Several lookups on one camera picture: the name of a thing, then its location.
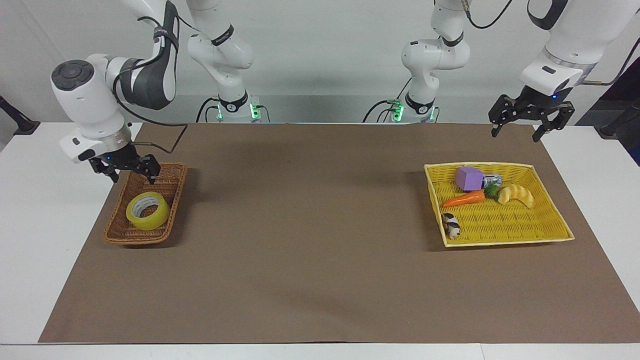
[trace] brown wicker basket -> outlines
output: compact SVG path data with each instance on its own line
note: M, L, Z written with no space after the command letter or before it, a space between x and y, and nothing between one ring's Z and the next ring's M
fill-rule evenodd
M187 166L183 163L161 163L160 174L153 185L141 174L130 172L125 180L116 208L111 214L104 230L104 241L117 245L146 245L165 241L171 233L173 220L182 195L182 187L187 175ZM157 192L169 205L169 219L160 227L150 231L139 230L127 219L127 205L143 192ZM153 212L149 208L142 217Z

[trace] yellow toy croissant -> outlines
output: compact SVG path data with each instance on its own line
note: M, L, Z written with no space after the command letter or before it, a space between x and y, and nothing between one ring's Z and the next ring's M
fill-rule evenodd
M507 201L511 199L518 199L522 201L529 209L533 208L536 204L531 192L524 186L511 184L502 190L498 194L498 202L505 205Z

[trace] basket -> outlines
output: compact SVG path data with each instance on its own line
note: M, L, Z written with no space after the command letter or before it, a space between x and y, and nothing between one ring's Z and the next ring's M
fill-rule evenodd
M161 163L160 174L151 185L144 175L130 172L120 192L116 208L104 230L104 241L117 245L146 245L165 241L171 233L186 175L187 166L183 163ZM169 219L157 229L150 231L134 227L126 215L127 205L135 196L143 192L159 193L170 208ZM152 212L153 209L146 209L141 216L145 217Z
M485 174L500 174L502 187L519 184L529 189L536 201L528 209L518 200L506 205L487 199L479 204L452 206L442 204L464 194L456 185L458 167L471 166ZM573 233L558 212L532 165L512 163L448 163L425 165L431 205L446 247L509 245L573 240ZM461 234L448 239L442 213L452 213L460 224Z

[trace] brown table mat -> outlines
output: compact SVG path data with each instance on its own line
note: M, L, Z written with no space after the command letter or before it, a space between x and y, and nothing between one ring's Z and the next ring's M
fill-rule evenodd
M189 166L169 239L104 243L114 186L40 341L640 342L640 314L532 127L490 129L191 125L172 156L154 152ZM145 124L138 140L176 135ZM533 164L576 240L445 250L422 166L453 161Z

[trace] white table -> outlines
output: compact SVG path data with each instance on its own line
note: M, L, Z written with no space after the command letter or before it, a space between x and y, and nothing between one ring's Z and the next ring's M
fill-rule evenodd
M640 343L36 345L111 189L58 147L73 127L41 124L0 152L0 359L640 359ZM590 127L567 127L543 143L640 308L640 188L631 187L640 168Z

